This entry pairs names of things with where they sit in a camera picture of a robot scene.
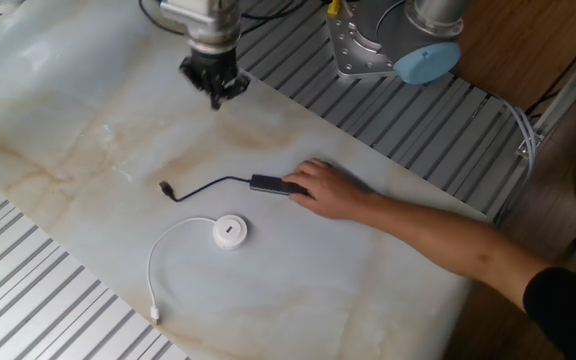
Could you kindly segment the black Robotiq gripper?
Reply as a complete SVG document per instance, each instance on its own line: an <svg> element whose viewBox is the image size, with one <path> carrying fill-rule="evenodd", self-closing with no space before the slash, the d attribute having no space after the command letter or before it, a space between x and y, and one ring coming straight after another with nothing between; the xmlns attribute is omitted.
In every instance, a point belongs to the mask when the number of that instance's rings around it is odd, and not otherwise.
<svg viewBox="0 0 576 360"><path fill-rule="evenodd" d="M179 71L195 88L209 95L213 111L218 111L228 98L243 94L250 84L250 78L239 71L235 49L218 54L192 49Z"/></svg>

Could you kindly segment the person's bare hand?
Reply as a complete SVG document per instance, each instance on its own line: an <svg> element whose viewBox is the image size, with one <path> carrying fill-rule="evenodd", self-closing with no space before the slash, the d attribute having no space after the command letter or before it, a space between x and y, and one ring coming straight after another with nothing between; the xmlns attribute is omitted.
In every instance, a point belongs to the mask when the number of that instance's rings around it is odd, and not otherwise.
<svg viewBox="0 0 576 360"><path fill-rule="evenodd" d="M308 191L308 195L290 195L291 201L329 219L358 220L376 197L341 170L316 158L302 162L282 180Z"/></svg>

